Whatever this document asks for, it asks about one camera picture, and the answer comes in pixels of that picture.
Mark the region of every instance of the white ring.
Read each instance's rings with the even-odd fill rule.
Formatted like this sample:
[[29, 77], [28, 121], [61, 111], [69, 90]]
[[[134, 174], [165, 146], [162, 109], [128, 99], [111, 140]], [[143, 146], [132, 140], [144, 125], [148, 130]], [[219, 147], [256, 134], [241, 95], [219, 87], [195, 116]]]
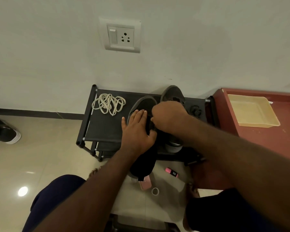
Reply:
[[158, 194], [159, 194], [159, 189], [157, 188], [157, 187], [155, 187], [155, 188], [153, 188], [152, 190], [151, 190], [151, 193], [154, 195], [154, 196], [157, 196]]
[[[96, 101], [98, 101], [99, 107], [95, 108]], [[113, 103], [114, 110], [111, 112], [112, 105], [111, 102]], [[114, 116], [116, 115], [117, 112], [120, 112], [123, 108], [123, 106], [126, 104], [126, 100], [123, 97], [117, 96], [113, 97], [112, 94], [100, 94], [98, 98], [96, 98], [93, 103], [92, 103], [92, 108], [94, 110], [100, 109], [103, 114], [107, 114], [108, 112]]]

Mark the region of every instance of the white switch plate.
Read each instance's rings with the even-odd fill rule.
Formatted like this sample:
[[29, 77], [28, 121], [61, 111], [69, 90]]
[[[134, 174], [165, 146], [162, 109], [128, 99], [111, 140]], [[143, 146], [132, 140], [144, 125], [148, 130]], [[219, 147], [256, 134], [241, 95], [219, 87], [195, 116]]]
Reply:
[[[106, 50], [126, 51], [134, 53], [139, 53], [141, 51], [140, 21], [129, 19], [99, 18], [99, 23], [100, 37]], [[117, 44], [112, 42], [109, 38], [110, 29], [116, 29]]]

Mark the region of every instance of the dark baseboard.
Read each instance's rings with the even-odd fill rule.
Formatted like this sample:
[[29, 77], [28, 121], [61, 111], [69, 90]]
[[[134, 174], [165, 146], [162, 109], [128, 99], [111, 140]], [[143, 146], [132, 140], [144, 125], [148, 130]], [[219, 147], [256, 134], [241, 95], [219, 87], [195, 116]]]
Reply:
[[83, 116], [84, 116], [84, 114], [76, 114], [76, 113], [28, 111], [28, 110], [14, 110], [14, 109], [2, 109], [2, 108], [0, 108], [0, 115], [41, 117], [41, 118], [67, 119], [67, 120], [83, 120]]

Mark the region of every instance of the wall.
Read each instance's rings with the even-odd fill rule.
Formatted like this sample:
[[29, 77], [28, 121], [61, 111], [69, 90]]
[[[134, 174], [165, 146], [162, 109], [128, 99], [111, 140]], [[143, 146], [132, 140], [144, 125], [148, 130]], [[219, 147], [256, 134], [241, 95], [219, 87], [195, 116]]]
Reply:
[[[141, 53], [106, 51], [99, 16], [139, 19]], [[290, 0], [0, 0], [0, 108], [83, 113], [94, 83], [290, 92]]]

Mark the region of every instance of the black shoe rack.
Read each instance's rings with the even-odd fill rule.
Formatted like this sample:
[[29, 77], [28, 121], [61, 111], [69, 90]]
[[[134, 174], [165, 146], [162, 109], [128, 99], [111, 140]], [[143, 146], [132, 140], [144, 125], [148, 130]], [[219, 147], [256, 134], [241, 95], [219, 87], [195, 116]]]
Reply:
[[[126, 100], [126, 105], [124, 105], [123, 109], [114, 116], [111, 116], [109, 113], [103, 114], [100, 110], [93, 110], [93, 101], [102, 93], [112, 94], [114, 97], [121, 96]], [[124, 116], [127, 120], [128, 114], [135, 102], [146, 95], [154, 97], [157, 102], [160, 101], [160, 95], [157, 94], [104, 90], [98, 89], [96, 85], [93, 85], [87, 102], [84, 119], [78, 133], [76, 145], [86, 150], [100, 162], [105, 158], [111, 158], [115, 152], [119, 150], [121, 145], [121, 118]], [[215, 100], [212, 96], [208, 99], [186, 98], [185, 108], [188, 113], [194, 113], [194, 115], [197, 115], [202, 121], [219, 127]], [[85, 146], [85, 141], [92, 142], [90, 148]], [[159, 132], [157, 145], [157, 160], [181, 161], [186, 165], [205, 160], [204, 157], [194, 149], [185, 146], [177, 153], [168, 153], [164, 148], [164, 143], [159, 143]]]

